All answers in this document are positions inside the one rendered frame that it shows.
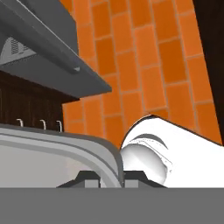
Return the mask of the dark brown wooden cupboard run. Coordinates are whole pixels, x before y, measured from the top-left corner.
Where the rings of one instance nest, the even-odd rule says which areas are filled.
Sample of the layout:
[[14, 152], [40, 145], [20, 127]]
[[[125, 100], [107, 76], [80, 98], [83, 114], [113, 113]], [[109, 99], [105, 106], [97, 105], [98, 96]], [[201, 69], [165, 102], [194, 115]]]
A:
[[16, 119], [21, 118], [25, 127], [43, 129], [39, 120], [44, 119], [47, 130], [60, 131], [62, 104], [78, 100], [0, 70], [0, 123], [20, 126]]

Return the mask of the grey rounded appliance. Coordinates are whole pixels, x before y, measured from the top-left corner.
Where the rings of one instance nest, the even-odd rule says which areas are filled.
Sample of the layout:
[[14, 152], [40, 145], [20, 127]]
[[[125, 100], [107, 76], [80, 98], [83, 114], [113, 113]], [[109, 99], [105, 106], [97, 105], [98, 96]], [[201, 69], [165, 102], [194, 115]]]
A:
[[123, 161], [111, 142], [0, 124], [0, 187], [57, 187], [84, 170], [96, 172], [103, 187], [123, 186]]

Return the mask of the white rounded object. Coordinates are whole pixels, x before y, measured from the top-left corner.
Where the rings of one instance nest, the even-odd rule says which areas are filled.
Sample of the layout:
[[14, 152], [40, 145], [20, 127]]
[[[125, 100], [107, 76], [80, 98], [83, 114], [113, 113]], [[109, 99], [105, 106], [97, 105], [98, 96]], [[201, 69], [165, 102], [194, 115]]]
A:
[[122, 140], [126, 172], [168, 188], [224, 188], [224, 146], [157, 115], [136, 121]]

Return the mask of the grey range hood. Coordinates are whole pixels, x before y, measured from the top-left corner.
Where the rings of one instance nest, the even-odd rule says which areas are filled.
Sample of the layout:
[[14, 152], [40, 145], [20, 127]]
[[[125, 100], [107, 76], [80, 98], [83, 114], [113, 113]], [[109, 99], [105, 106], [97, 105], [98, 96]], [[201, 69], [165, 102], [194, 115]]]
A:
[[80, 58], [76, 22], [60, 0], [0, 0], [0, 70], [75, 99], [111, 90]]

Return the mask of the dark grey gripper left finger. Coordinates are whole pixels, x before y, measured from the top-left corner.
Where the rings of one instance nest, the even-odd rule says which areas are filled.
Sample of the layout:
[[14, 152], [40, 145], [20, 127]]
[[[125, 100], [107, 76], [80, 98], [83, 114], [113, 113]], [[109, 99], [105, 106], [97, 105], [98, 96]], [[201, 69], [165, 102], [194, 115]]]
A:
[[94, 171], [79, 171], [75, 179], [59, 185], [59, 188], [100, 188], [100, 180], [100, 176]]

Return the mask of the dark brown tall cupboard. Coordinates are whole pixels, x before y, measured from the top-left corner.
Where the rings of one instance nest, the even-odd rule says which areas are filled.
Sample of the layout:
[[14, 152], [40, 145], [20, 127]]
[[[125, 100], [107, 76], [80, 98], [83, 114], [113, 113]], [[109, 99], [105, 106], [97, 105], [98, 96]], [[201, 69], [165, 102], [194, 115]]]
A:
[[224, 0], [192, 0], [224, 144]]

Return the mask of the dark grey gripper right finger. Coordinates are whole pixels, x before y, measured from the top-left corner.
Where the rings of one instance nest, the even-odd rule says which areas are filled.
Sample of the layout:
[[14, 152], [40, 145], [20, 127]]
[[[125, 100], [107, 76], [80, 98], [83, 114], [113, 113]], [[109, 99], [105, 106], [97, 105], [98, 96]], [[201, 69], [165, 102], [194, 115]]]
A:
[[164, 188], [157, 182], [147, 179], [143, 171], [125, 171], [124, 172], [124, 187], [125, 188]]

